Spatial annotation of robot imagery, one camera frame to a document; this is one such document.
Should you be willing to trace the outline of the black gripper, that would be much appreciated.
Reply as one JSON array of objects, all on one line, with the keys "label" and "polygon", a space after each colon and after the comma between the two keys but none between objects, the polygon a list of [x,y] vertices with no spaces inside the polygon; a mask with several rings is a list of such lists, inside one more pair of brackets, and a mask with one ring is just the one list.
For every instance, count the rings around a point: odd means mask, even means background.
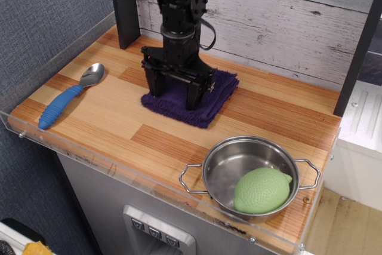
[{"label": "black gripper", "polygon": [[150,93],[160,97],[165,91],[165,78],[172,77],[187,83],[186,109],[195,110],[205,91],[214,88],[214,70],[199,57],[199,32],[188,38],[181,35],[163,37],[162,47],[141,49],[143,67]]}]

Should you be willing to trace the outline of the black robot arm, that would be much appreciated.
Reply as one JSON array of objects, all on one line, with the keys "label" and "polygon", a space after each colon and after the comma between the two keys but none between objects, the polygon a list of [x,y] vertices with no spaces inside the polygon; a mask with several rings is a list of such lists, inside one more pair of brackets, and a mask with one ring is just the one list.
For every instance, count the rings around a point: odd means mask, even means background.
[{"label": "black robot arm", "polygon": [[161,96],[166,79],[187,84],[186,108],[196,109],[204,92],[213,88],[213,69],[199,57],[201,26],[212,26],[202,16],[207,0],[157,0],[162,15],[163,46],[143,47],[142,61],[150,93]]}]

